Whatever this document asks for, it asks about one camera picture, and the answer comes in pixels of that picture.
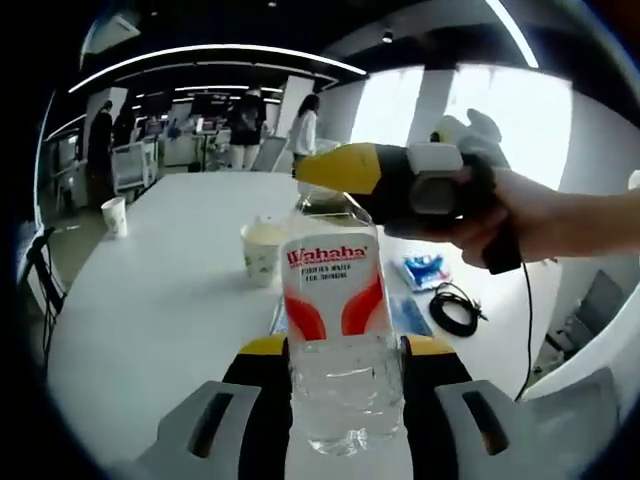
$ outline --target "cable cord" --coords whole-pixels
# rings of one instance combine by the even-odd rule
[[[527,296],[529,300],[529,330],[527,333],[527,375],[525,376],[524,383],[520,388],[520,391],[516,395],[515,401],[519,402],[522,398],[522,394],[527,388],[529,379],[531,378],[531,336],[533,334],[533,295],[531,293],[531,280],[529,279],[529,271],[527,265],[522,262],[522,270],[524,271],[524,279],[527,283]]]
[[[456,289],[461,295],[454,292],[442,291],[446,287]],[[462,307],[467,312],[469,323],[464,324],[457,322],[447,315],[444,311],[444,306],[447,304]],[[480,304],[471,300],[460,287],[451,282],[443,282],[438,285],[436,288],[436,294],[429,303],[429,313],[433,320],[440,325],[443,330],[457,337],[470,337],[476,333],[476,330],[478,329],[478,319],[483,318],[484,320],[487,320],[487,318],[482,314]]]
[[[525,375],[524,383],[520,388],[520,391],[515,397],[515,401],[518,402],[522,398],[522,394],[524,393],[527,385],[529,384],[529,380],[531,378],[531,337],[533,333],[533,298],[531,293],[531,280],[529,279],[529,271],[527,270],[527,266],[524,262],[522,262],[522,270],[524,271],[524,278],[527,284],[527,297],[529,303],[529,324],[527,331],[527,373]],[[442,291],[442,289],[451,287],[460,292],[461,295],[458,295],[453,292]],[[455,304],[462,307],[469,316],[469,323],[463,324],[455,321],[444,311],[444,306],[446,304]],[[478,319],[483,318],[484,320],[488,320],[480,309],[480,304],[478,302],[474,302],[469,298],[469,296],[457,285],[454,285],[451,282],[444,282],[438,285],[436,288],[436,294],[429,303],[429,313],[431,314],[431,318],[440,325],[440,327],[451,333],[452,335],[456,335],[458,337],[470,337],[472,336],[476,330],[478,329]]]

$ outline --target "water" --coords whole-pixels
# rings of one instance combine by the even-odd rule
[[[353,455],[394,437],[404,406],[393,334],[292,346],[295,422],[321,453]]]

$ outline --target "blue package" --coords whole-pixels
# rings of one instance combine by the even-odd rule
[[[397,334],[431,336],[431,329],[413,297],[393,295],[389,298],[391,323]]]
[[[405,256],[395,262],[400,276],[413,292],[433,290],[451,281],[444,257],[437,255]]]

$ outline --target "wahaha text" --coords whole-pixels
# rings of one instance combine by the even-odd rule
[[[291,268],[324,262],[342,262],[347,260],[361,260],[367,257],[367,247],[350,248],[342,246],[332,249],[315,248],[293,250],[287,252],[287,260]]]

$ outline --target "bottle label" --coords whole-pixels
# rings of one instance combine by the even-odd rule
[[[292,341],[390,331],[378,242],[372,235],[314,235],[284,245],[284,304]]]

